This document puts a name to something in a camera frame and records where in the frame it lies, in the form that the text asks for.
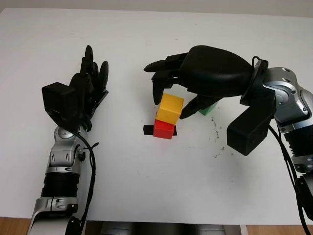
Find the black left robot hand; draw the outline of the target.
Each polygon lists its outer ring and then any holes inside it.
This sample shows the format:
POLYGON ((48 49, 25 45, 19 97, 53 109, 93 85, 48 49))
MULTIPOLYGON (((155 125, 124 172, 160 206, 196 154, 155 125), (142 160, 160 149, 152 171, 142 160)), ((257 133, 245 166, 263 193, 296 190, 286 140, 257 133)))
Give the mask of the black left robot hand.
POLYGON ((87 132, 92 129, 91 118, 95 110, 109 93, 106 89, 108 75, 108 62, 104 61, 99 68, 93 61, 92 47, 86 46, 80 72, 72 77, 69 86, 78 93, 79 125, 87 132))

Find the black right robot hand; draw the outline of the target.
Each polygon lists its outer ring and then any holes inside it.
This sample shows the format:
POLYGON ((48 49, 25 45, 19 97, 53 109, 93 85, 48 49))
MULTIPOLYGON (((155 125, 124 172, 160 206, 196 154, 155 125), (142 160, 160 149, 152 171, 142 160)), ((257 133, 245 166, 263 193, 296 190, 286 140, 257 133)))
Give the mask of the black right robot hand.
POLYGON ((179 84, 196 94, 180 119, 204 110, 225 97, 240 96, 249 85, 253 66, 242 57, 220 48, 194 46, 188 52, 167 56, 144 68, 152 72, 153 98, 158 105, 164 89, 179 84))

